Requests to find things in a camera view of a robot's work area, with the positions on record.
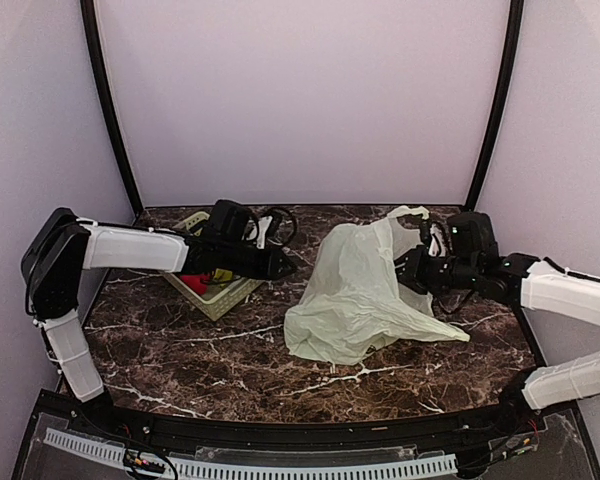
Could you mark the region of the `yellow toy banana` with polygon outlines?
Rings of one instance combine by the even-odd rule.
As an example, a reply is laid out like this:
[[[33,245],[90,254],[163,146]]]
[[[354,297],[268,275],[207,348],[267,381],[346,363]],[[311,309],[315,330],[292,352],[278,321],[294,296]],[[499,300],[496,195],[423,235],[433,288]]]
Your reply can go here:
[[[217,269],[214,273],[213,280],[215,282],[228,282],[233,279],[234,274],[231,271]]]

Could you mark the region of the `light green plastic bag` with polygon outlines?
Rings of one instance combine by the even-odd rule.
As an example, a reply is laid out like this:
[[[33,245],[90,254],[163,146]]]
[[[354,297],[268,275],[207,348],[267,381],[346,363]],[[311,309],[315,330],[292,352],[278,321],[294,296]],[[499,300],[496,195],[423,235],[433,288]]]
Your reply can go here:
[[[398,340],[467,342],[468,333],[437,320],[432,296],[399,284],[394,262],[421,245],[405,216],[428,219],[423,206],[399,206],[361,225],[335,226],[322,240],[299,303],[287,310],[284,339],[293,356],[355,365]]]

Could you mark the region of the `red toy apple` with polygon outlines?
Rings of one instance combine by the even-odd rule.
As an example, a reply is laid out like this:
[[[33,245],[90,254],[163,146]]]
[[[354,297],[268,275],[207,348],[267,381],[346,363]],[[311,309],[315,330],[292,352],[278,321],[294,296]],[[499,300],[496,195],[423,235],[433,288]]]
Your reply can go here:
[[[202,296],[208,290],[208,275],[180,275],[179,279],[196,295]]]

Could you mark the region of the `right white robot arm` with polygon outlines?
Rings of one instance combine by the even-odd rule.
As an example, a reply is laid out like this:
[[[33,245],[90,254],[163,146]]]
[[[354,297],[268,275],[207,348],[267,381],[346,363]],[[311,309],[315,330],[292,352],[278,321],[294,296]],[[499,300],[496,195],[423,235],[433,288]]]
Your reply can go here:
[[[432,256],[418,246],[394,261],[397,280],[418,294],[470,290],[503,305],[545,311],[600,327],[600,277],[558,266],[551,259],[492,251]],[[501,434],[554,404],[600,395],[600,350],[521,375],[490,413]]]

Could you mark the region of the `light green perforated basket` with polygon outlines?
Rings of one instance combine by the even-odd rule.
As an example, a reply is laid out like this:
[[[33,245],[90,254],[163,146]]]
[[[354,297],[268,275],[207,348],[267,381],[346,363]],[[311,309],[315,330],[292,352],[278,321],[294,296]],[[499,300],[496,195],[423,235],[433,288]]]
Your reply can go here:
[[[173,286],[189,303],[212,321],[219,320],[235,306],[244,303],[262,283],[262,280],[243,278],[224,285],[211,285],[199,295],[178,275],[164,273],[165,280]]]

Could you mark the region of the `black front table rail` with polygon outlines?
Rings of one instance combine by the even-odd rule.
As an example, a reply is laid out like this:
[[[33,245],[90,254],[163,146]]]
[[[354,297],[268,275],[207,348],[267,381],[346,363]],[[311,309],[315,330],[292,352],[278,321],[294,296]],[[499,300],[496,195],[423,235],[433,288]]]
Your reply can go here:
[[[191,453],[202,447],[323,452],[414,446],[421,453],[459,453],[471,465],[488,461],[490,452],[497,448],[492,442],[509,441],[523,434],[536,439],[546,426],[541,416],[512,403],[421,418],[323,424],[193,419],[105,402],[93,406],[78,404],[69,411],[71,426],[164,453]]]

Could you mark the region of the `right black frame post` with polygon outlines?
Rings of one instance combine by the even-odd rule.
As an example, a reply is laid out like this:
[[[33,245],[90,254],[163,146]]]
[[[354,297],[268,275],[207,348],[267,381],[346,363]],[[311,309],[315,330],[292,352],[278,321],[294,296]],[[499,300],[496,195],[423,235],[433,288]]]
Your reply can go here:
[[[474,211],[476,209],[486,182],[513,76],[522,27],[524,4],[524,0],[511,0],[509,2],[503,50],[492,104],[474,173],[463,205],[465,211]]]

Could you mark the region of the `black frame post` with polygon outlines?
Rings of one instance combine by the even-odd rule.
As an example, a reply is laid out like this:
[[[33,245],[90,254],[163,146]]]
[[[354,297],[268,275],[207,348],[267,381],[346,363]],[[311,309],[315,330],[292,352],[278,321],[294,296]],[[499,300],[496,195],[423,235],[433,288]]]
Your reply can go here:
[[[511,0],[509,2],[503,50],[492,104],[474,173],[463,205],[465,211],[474,211],[476,209],[486,182],[513,76],[522,27],[524,4],[524,0]]]
[[[138,218],[144,211],[144,205],[132,171],[116,107],[114,105],[114,98],[108,78],[107,67],[105,65],[105,55],[97,20],[96,2],[93,0],[81,0],[80,10],[92,75],[109,143],[114,155],[118,173],[122,180],[126,198],[134,217]]]

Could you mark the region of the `left black frame post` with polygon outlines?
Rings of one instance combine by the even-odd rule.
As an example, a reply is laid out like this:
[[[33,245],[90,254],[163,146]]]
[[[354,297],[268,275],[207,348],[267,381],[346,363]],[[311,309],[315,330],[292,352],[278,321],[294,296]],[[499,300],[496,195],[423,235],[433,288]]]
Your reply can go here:
[[[144,205],[132,171],[116,107],[114,105],[114,98],[108,78],[107,67],[105,65],[105,55],[97,20],[96,2],[93,0],[81,0],[80,10],[92,75],[109,143],[114,155],[118,173],[122,180],[126,198],[134,217],[138,218],[144,211]]]

